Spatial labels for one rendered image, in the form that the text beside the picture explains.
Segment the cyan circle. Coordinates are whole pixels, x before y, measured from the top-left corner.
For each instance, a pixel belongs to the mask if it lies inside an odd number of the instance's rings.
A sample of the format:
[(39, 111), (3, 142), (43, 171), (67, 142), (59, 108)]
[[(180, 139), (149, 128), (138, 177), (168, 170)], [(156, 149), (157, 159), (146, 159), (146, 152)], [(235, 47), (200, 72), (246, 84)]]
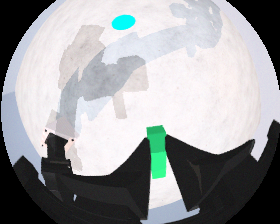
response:
[(130, 14), (129, 16), (127, 16), (127, 14), (121, 14), (121, 16), (117, 16), (111, 23), (112, 27), (121, 31), (121, 29), (127, 29), (134, 26), (135, 19), (134, 17), (131, 17)]

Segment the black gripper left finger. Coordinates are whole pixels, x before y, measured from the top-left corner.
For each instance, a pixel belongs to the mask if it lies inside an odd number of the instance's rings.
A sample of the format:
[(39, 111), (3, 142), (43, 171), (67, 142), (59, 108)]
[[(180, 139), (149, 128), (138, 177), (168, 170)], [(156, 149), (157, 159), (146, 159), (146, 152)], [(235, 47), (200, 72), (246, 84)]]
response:
[(140, 219), (147, 219), (150, 201), (150, 139), (145, 137), (129, 158), (105, 176), (62, 173), (60, 179), (71, 192), (105, 203), (124, 204)]

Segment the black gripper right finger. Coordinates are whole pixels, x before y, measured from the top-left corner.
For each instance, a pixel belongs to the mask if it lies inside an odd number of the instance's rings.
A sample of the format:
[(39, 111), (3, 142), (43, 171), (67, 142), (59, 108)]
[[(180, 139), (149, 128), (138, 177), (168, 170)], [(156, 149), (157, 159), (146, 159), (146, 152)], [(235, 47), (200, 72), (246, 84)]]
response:
[(220, 178), (249, 156), (255, 141), (254, 138), (250, 141), (247, 139), (241, 146), (229, 149), (229, 152), (214, 154), (166, 134), (166, 157), (184, 199), (182, 202), (186, 212), (199, 208), (199, 203), (219, 183)]

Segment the green rectangular post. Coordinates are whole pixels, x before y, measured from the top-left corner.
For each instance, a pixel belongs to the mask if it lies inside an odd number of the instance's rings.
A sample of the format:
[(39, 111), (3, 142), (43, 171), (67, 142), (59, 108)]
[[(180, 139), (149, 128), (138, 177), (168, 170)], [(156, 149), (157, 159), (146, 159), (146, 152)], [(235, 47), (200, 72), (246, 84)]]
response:
[(151, 176), (154, 178), (166, 177), (166, 132), (162, 124), (146, 127), (147, 139), (150, 139)]

